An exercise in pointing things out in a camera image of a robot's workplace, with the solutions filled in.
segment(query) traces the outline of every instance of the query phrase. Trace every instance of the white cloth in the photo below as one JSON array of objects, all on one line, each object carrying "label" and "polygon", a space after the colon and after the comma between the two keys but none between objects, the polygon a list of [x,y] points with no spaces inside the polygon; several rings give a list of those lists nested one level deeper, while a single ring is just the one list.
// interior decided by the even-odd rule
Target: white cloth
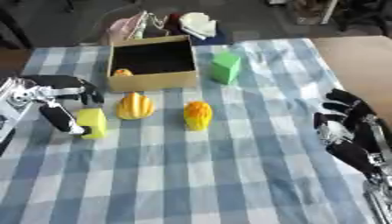
[{"label": "white cloth", "polygon": [[204,13],[191,12],[179,19],[181,30],[194,35],[199,39],[212,38],[216,35],[216,20]]}]

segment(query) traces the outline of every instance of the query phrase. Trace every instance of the open box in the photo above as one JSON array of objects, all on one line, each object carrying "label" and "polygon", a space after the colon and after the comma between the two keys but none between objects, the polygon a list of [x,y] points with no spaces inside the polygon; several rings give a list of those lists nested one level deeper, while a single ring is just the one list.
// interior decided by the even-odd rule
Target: open box
[{"label": "open box", "polygon": [[[121,68],[134,75],[113,76]],[[197,72],[190,40],[170,36],[112,43],[107,77],[114,92],[194,87]]]}]

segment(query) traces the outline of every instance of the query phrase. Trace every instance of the wooden table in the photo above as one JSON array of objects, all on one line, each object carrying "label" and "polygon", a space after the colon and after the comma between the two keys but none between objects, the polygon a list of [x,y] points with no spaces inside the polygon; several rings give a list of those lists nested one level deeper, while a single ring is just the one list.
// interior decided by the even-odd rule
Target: wooden table
[{"label": "wooden table", "polygon": [[0,77],[8,73],[19,74],[32,54],[29,50],[0,49]]},{"label": "wooden table", "polygon": [[[383,36],[312,41],[345,89],[367,101],[392,127],[392,41]],[[21,71],[30,54],[0,50],[0,70]]]}]

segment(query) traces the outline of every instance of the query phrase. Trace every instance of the metal robotic arm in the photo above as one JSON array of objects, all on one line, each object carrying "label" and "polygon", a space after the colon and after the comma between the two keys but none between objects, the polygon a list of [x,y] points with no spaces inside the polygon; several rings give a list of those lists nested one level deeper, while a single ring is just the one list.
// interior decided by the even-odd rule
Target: metal robotic arm
[{"label": "metal robotic arm", "polygon": [[29,75],[12,77],[3,81],[0,87],[0,155],[15,133],[18,122],[30,106],[40,103],[40,113],[58,130],[70,135],[91,133],[87,126],[79,126],[74,117],[56,99],[81,99],[88,104],[88,98],[103,103],[102,95],[91,83],[68,75]]},{"label": "metal robotic arm", "polygon": [[334,89],[323,103],[331,114],[316,113],[314,128],[326,150],[362,172],[364,195],[374,217],[392,223],[391,132],[386,123],[360,98]]}]

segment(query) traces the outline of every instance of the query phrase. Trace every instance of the yellow croissant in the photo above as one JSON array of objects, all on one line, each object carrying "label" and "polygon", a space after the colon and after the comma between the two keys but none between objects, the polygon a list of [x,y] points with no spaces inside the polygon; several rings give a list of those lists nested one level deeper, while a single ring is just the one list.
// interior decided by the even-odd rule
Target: yellow croissant
[{"label": "yellow croissant", "polygon": [[203,101],[192,101],[184,108],[184,119],[190,130],[204,130],[213,117],[210,105]]},{"label": "yellow croissant", "polygon": [[116,109],[117,116],[121,119],[139,119],[152,115],[154,104],[145,95],[131,93],[117,103]]}]

